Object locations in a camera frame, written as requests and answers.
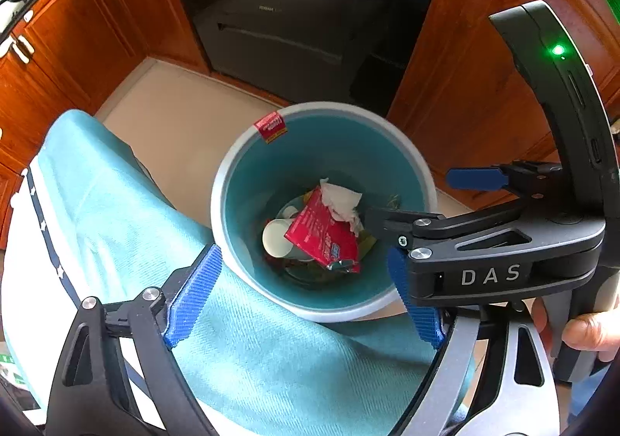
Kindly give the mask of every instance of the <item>blue textured grip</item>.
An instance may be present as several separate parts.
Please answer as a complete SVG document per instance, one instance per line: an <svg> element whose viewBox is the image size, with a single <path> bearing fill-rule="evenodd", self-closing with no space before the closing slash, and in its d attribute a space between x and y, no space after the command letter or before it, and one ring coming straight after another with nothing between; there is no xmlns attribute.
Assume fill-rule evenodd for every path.
<svg viewBox="0 0 620 436"><path fill-rule="evenodd" d="M213 244L168 307L168 325L163 336L167 346L174 348L190 336L221 271L222 251Z"/></svg>
<svg viewBox="0 0 620 436"><path fill-rule="evenodd" d="M497 191L508 185L508 176L500 169L450 169L446 182L452 189Z"/></svg>
<svg viewBox="0 0 620 436"><path fill-rule="evenodd" d="M415 306L409 299L409 278L407 273L407 255L399 248L390 247L387 252L387 269L392 282L398 290L402 303L422 340L438 349L446 337L441 328L441 314L432 306Z"/></svg>

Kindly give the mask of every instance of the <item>green led indicator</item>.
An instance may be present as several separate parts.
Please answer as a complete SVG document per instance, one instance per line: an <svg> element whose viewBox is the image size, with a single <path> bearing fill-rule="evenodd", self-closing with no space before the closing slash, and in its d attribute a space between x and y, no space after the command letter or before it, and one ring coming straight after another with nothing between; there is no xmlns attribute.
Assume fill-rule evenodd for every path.
<svg viewBox="0 0 620 436"><path fill-rule="evenodd" d="M566 51L564 49L564 46L558 44L553 47L551 53L555 54L556 56L560 56L560 54L564 54L564 51Z"/></svg>

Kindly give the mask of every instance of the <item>screw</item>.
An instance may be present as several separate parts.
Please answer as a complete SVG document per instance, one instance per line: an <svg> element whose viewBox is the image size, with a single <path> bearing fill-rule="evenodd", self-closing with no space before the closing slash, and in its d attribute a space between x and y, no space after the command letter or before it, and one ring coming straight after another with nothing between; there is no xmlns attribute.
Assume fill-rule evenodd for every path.
<svg viewBox="0 0 620 436"><path fill-rule="evenodd" d="M420 247L420 248L415 248L414 250L412 250L409 253L409 257L411 259L428 259L432 253L433 251L430 250L429 248Z"/></svg>
<svg viewBox="0 0 620 436"><path fill-rule="evenodd" d="M142 299L147 300L147 302L152 302L159 298L159 289L156 287L147 287L144 292L142 292Z"/></svg>
<svg viewBox="0 0 620 436"><path fill-rule="evenodd" d="M97 298L94 298L93 296L85 298L82 302L82 308L86 308L87 310L94 308L95 305L97 305Z"/></svg>

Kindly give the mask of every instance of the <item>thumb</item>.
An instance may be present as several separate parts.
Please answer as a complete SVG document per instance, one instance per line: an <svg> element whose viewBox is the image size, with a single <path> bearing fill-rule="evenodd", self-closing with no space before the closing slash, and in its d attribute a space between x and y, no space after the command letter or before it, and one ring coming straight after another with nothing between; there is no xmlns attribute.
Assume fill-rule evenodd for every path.
<svg viewBox="0 0 620 436"><path fill-rule="evenodd" d="M620 344L620 309L579 315L566 324L562 340L577 350L608 350Z"/></svg>

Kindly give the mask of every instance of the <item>human hand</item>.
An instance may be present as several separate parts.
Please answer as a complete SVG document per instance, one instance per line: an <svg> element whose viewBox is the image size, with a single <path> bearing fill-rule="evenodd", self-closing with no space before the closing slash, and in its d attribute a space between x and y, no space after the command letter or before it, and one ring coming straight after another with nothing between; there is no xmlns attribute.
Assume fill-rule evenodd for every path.
<svg viewBox="0 0 620 436"><path fill-rule="evenodd" d="M603 362L611 361L620 346L620 308L618 298L613 310L579 315L566 323L562 341L576 350L593 350ZM537 298L532 306L532 320L540 333L547 352L551 350L552 331L548 325L543 299Z"/></svg>

